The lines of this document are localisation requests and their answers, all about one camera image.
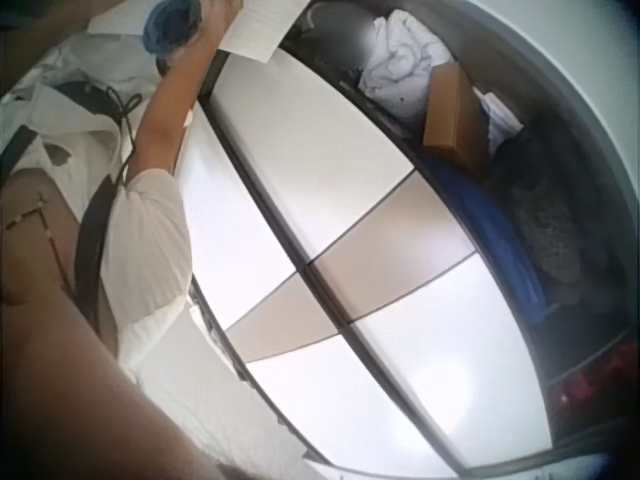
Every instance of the white panel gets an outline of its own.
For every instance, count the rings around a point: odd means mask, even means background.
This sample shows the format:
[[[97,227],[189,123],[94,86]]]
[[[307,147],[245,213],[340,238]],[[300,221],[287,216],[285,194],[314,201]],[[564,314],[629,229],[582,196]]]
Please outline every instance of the white panel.
[[[331,463],[378,475],[455,477],[341,336],[247,367]]]
[[[311,465],[316,472],[318,472],[327,480],[398,480],[398,477],[381,477],[380,475],[367,475],[364,473],[356,473],[349,470],[343,470],[338,467],[323,465],[309,459],[305,459],[305,461],[309,465]]]
[[[551,448],[529,352],[478,254],[355,328],[467,466]]]
[[[229,58],[212,98],[310,258],[412,168],[356,107],[282,50],[267,64]]]
[[[294,271],[199,105],[176,177],[191,235],[193,273],[226,329]]]

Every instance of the cable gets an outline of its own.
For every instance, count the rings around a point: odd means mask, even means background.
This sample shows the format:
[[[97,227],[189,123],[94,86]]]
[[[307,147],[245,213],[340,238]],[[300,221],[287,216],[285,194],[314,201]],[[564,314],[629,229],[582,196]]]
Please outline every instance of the cable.
[[[129,132],[129,139],[131,140],[131,152],[127,156],[127,158],[122,162],[122,166],[120,167],[120,171],[118,172],[118,177],[116,178],[116,188],[120,186],[122,182],[122,178],[124,176],[124,171],[129,166],[129,162],[133,158],[136,153],[136,142],[133,138],[133,128],[131,128],[131,121],[129,120],[129,114],[133,112],[141,103],[142,103],[142,95],[136,93],[127,100],[126,103],[122,102],[122,98],[115,90],[115,88],[109,86],[106,88],[106,93],[118,104],[120,108],[120,120],[124,120],[127,125],[127,130]]]

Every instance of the beige panel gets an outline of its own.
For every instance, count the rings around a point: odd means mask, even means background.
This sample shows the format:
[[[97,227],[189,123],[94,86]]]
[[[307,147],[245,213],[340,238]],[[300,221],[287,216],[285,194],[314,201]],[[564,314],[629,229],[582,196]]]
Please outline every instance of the beige panel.
[[[315,265],[352,319],[405,295],[474,251],[433,189],[413,173]]]
[[[240,358],[254,362],[319,342],[338,331],[299,275],[227,330]]]

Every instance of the cardboard box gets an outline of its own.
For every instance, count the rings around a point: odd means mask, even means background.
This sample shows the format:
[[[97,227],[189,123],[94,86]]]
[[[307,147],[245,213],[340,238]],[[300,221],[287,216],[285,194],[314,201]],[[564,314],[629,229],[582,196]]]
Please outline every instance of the cardboard box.
[[[423,145],[475,177],[488,167],[488,118],[460,65],[447,63],[433,70],[429,82]]]

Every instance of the blue object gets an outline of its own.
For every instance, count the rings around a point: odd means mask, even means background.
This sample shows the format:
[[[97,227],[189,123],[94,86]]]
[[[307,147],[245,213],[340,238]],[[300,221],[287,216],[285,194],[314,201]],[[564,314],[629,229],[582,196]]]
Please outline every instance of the blue object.
[[[523,320],[528,324],[543,321],[546,301],[538,276],[502,209],[481,187],[444,162],[426,155],[423,162],[446,194],[449,207],[475,233],[493,261]]]
[[[202,13],[199,0],[165,0],[149,14],[142,34],[145,50],[165,57],[196,33]]]

